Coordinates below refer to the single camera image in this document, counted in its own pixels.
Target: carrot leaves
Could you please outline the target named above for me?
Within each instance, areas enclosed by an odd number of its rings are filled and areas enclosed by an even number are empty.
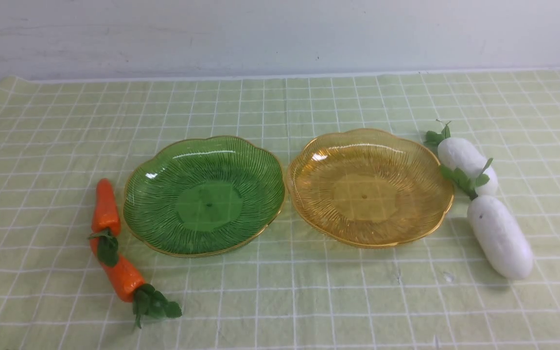
[[[92,233],[87,239],[98,238],[96,246],[96,257],[98,261],[109,267],[114,267],[118,263],[118,239],[111,234],[107,228],[101,232]]]
[[[176,301],[168,301],[165,296],[150,284],[142,284],[135,291],[133,297],[133,314],[135,315],[135,325],[142,328],[142,316],[152,318],[177,318],[183,315],[180,306]]]

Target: green leaf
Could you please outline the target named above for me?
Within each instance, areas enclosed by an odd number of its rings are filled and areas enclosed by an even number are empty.
[[[475,180],[475,186],[484,186],[490,180],[490,177],[486,174],[479,175]]]
[[[138,291],[145,292],[148,295],[148,297],[151,297],[155,292],[155,287],[153,287],[152,284],[144,283],[138,288],[136,292]]]
[[[140,330],[142,329],[142,323],[140,322],[142,320],[142,314],[138,313],[135,316],[135,325],[140,328]]]
[[[451,168],[445,166],[444,164],[440,164],[440,173],[445,179],[455,181],[455,175],[453,174],[453,170]]]
[[[475,185],[473,179],[468,179],[466,181],[466,189],[469,191],[474,191]]]
[[[425,134],[425,140],[427,140],[427,142],[436,142],[437,140],[439,140],[440,138],[440,134],[436,133],[435,131],[427,131],[427,133]]]
[[[444,128],[442,129],[442,136],[447,139],[449,137],[451,137],[451,129],[449,129],[449,124],[451,122],[447,122],[444,126]]]
[[[138,302],[138,315],[146,315],[151,305],[151,297],[138,289],[135,291],[135,296],[133,298]]]
[[[96,257],[98,261],[109,267],[114,267],[118,263],[118,240],[116,237],[101,236],[98,239],[96,248]]]
[[[153,299],[158,300],[163,304],[169,303],[165,296],[158,290],[155,290],[155,292],[153,293]]]
[[[146,315],[152,318],[163,318],[165,317],[164,311],[165,305],[158,300],[153,300],[149,304]]]
[[[453,176],[455,177],[455,180],[458,184],[465,184],[466,182],[468,182],[468,176],[460,168],[455,168],[455,170],[453,170]]]
[[[485,166],[483,167],[483,170],[481,170],[481,174],[484,173],[487,168],[489,168],[491,166],[491,162],[494,160],[494,158],[489,158],[487,159],[487,162],[485,163]]]
[[[171,301],[165,306],[165,317],[178,318],[183,315],[180,306],[176,301]]]

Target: white radish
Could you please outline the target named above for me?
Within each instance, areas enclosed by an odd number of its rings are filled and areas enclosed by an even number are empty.
[[[440,162],[447,168],[460,168],[471,179],[476,179],[483,171],[483,166],[487,162],[475,146],[464,138],[445,138],[437,147],[437,155]],[[489,166],[484,172],[490,180],[483,186],[478,186],[477,195],[495,195],[498,190],[498,178],[496,172]]]
[[[468,206],[475,237],[496,272],[509,280],[526,279],[533,271],[533,251],[507,207],[491,195]]]

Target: white wall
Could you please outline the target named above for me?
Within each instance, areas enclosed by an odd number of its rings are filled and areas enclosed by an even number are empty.
[[[560,66],[560,0],[0,0],[0,77]]]

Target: foam vegetable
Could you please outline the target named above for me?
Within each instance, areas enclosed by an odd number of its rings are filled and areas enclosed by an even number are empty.
[[[168,301],[161,292],[146,283],[138,269],[125,257],[118,254],[116,236],[120,234],[121,226],[118,211],[113,211],[116,204],[111,189],[111,184],[107,179],[102,179],[96,186],[96,211],[92,229],[101,234],[90,237],[89,246],[92,252],[99,260],[120,300],[133,303],[133,313],[136,317],[135,324],[137,327],[142,328],[140,323],[142,316],[153,318],[180,317],[182,315],[180,306],[175,301]],[[113,241],[115,241],[115,250],[112,250],[113,244],[111,242]]]
[[[520,230],[515,217],[496,197],[479,195],[477,189],[489,182],[485,170],[490,158],[478,177],[470,178],[459,168],[451,170],[440,165],[442,175],[453,181],[469,198],[467,217],[485,257],[494,270],[510,280],[523,280],[533,270],[533,251]]]
[[[451,137],[449,124],[445,124],[440,133],[427,131],[426,144],[437,147],[440,162],[449,169],[460,168],[468,177],[476,179],[480,174],[487,175],[489,181],[481,182],[475,188],[479,195],[495,195],[498,190],[498,177],[489,166],[484,169],[487,159],[475,148],[471,142],[464,138]]]
[[[96,257],[107,266],[118,263],[118,240],[120,217],[111,182],[100,179],[96,184],[96,206],[92,218],[92,234],[89,239],[97,241]]]

